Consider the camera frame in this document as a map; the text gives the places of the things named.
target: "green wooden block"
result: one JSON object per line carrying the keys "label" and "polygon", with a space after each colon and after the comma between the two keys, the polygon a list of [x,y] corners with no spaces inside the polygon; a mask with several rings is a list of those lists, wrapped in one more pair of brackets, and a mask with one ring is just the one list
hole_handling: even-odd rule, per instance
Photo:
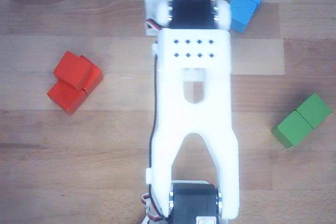
{"label": "green wooden block", "polygon": [[273,128],[272,133],[285,148],[291,148],[298,145],[312,130],[312,126],[297,111],[293,111]]}
{"label": "green wooden block", "polygon": [[331,113],[331,109],[317,94],[312,94],[300,105],[297,112],[313,127],[317,127]]}

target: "wooden table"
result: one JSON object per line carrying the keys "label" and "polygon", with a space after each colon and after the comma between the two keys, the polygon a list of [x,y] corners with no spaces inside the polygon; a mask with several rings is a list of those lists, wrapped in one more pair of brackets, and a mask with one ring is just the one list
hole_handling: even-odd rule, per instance
{"label": "wooden table", "polygon": [[[232,32],[241,187],[232,223],[336,223],[336,115],[287,151],[270,131],[313,92],[336,110],[335,17],[336,0],[264,0],[244,34]],[[0,0],[0,223],[142,220],[154,41],[143,21],[143,0]],[[73,116],[46,95],[67,50],[104,73]],[[197,135],[173,170],[216,183]]]}

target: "white 3d-printed bracket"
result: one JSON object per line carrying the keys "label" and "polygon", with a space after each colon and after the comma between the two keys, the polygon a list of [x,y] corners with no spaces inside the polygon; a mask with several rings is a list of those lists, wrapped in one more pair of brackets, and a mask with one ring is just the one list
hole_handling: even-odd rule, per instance
{"label": "white 3d-printed bracket", "polygon": [[[157,129],[152,139],[152,167],[146,182],[169,216],[172,165],[184,138],[199,134],[217,169],[222,193],[222,220],[234,219],[239,209],[238,141],[232,129],[230,33],[220,29],[168,29],[158,33],[152,47],[157,55]],[[199,70],[204,98],[189,103],[183,92],[184,74]]]}

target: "red wooden block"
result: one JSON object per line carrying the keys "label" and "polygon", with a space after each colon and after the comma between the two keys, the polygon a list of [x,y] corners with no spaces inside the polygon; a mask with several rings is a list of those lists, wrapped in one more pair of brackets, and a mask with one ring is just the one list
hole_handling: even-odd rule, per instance
{"label": "red wooden block", "polygon": [[95,64],[93,64],[83,55],[81,55],[80,58],[92,65],[91,74],[88,80],[83,85],[83,89],[85,90],[86,94],[89,95],[103,79],[103,73],[101,72],[100,68],[98,68]]}
{"label": "red wooden block", "polygon": [[83,88],[92,71],[92,65],[87,61],[66,52],[54,70],[54,75],[59,81],[66,82],[77,90]]}
{"label": "red wooden block", "polygon": [[82,89],[76,90],[66,83],[58,81],[49,90],[48,96],[69,115],[72,115],[88,95]]}

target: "black cable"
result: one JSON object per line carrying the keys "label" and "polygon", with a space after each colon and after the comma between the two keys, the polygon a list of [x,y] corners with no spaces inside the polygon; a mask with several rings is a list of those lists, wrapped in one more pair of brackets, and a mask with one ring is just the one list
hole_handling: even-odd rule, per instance
{"label": "black cable", "polygon": [[[154,131],[155,131],[155,126],[156,126],[156,115],[157,115],[157,87],[156,87],[156,82],[157,82],[157,69],[158,69],[158,59],[157,59],[157,55],[155,55],[155,59],[154,59],[154,120],[153,120],[153,129],[152,129],[152,133],[150,136],[150,140],[149,140],[149,167],[152,167],[152,140],[153,140],[153,136],[154,136]],[[149,188],[148,188],[148,192],[149,192],[149,197],[151,198],[151,202],[153,205],[154,210],[156,211],[157,215],[159,215],[160,219],[155,220],[155,221],[159,221],[159,220],[163,220],[165,219],[165,216],[163,214],[161,214],[153,200],[152,197],[152,185],[149,184]]]}
{"label": "black cable", "polygon": [[153,140],[153,135],[156,127],[156,114],[157,114],[157,98],[156,98],[156,70],[158,67],[158,59],[157,55],[155,55],[154,59],[154,120],[153,120],[153,129],[152,133],[149,139],[149,167],[152,167],[152,140]]}

